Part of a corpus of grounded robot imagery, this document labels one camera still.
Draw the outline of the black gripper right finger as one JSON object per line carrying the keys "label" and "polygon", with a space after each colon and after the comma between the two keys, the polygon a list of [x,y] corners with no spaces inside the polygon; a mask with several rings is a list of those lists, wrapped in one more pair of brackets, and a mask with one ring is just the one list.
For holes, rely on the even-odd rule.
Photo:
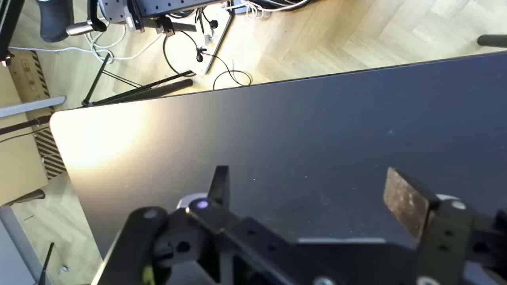
{"label": "black gripper right finger", "polygon": [[395,168],[387,169],[384,203],[414,237],[422,236],[430,201]]}

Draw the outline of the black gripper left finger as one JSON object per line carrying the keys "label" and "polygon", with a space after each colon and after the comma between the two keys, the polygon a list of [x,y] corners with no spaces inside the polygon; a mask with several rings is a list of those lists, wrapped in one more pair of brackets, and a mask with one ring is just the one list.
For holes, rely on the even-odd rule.
{"label": "black gripper left finger", "polygon": [[227,166],[216,168],[208,198],[224,207],[230,206],[230,169]]}

